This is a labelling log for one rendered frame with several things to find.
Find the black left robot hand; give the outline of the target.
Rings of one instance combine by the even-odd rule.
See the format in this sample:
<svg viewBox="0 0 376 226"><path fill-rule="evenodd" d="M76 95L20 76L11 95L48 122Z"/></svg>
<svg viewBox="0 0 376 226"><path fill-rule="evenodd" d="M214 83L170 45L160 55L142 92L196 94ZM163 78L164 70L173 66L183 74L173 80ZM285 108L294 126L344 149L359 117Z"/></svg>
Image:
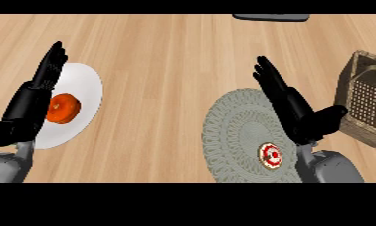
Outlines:
<svg viewBox="0 0 376 226"><path fill-rule="evenodd" d="M36 139L67 61L65 48L58 41L40 61L33 79L22 83L6 107L0 118L0 147Z"/></svg>

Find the dark grey flat object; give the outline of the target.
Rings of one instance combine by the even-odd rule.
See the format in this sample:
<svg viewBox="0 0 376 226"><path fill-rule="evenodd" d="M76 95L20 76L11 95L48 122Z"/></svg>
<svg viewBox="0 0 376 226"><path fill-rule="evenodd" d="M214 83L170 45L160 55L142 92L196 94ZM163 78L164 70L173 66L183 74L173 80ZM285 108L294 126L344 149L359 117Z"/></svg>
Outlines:
<svg viewBox="0 0 376 226"><path fill-rule="evenodd" d="M233 18L252 21L306 22L310 14L232 14Z"/></svg>

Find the grey round woven placemat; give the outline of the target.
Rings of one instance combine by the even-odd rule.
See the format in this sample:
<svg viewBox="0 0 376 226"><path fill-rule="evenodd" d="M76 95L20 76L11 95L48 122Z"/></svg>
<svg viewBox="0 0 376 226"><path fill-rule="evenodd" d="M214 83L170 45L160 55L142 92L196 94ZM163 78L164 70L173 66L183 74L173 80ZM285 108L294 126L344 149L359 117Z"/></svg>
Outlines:
<svg viewBox="0 0 376 226"><path fill-rule="evenodd" d="M297 146L289 140L258 89L227 92L208 109L202 123L202 154L217 183L301 183L295 169ZM260 146L272 142L282 151L282 166L267 170Z"/></svg>

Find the red and white cupcake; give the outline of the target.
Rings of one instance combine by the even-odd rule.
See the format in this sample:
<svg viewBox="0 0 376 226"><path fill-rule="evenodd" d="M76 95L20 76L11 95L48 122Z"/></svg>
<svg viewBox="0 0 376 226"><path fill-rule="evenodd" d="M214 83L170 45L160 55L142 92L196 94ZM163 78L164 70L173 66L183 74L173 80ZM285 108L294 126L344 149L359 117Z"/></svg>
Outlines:
<svg viewBox="0 0 376 226"><path fill-rule="evenodd" d="M282 151L272 143L264 143L257 151L258 161L267 170L276 170L282 166Z"/></svg>

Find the brown wicker basket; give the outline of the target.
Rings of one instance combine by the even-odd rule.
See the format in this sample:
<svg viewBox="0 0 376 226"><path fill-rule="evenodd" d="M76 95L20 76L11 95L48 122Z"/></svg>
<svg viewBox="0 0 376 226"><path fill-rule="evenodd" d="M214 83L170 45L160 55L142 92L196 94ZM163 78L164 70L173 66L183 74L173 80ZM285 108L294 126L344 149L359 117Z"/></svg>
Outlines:
<svg viewBox="0 0 376 226"><path fill-rule="evenodd" d="M353 53L338 79L335 102L348 108L339 131L376 148L376 54Z"/></svg>

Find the white round plate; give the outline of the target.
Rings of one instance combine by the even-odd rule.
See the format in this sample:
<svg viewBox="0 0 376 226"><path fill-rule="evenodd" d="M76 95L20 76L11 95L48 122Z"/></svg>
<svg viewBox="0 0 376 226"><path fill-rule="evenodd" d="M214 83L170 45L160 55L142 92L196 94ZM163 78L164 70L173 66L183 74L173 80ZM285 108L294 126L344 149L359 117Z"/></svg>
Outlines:
<svg viewBox="0 0 376 226"><path fill-rule="evenodd" d="M50 149L67 143L83 132L101 109L104 81L98 71L83 63L64 66L53 96L70 94L80 102L80 110L68 123L46 120L36 137L36 148Z"/></svg>

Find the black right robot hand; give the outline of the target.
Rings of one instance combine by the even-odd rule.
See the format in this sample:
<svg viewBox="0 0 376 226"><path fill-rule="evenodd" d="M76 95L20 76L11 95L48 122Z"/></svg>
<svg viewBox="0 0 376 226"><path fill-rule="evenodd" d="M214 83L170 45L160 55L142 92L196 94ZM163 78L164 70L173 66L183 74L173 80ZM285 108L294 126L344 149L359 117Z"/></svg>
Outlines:
<svg viewBox="0 0 376 226"><path fill-rule="evenodd" d="M348 114L347 106L332 105L316 111L264 56L257 57L252 76L272 103L285 133L297 145L320 141L339 130L341 121Z"/></svg>

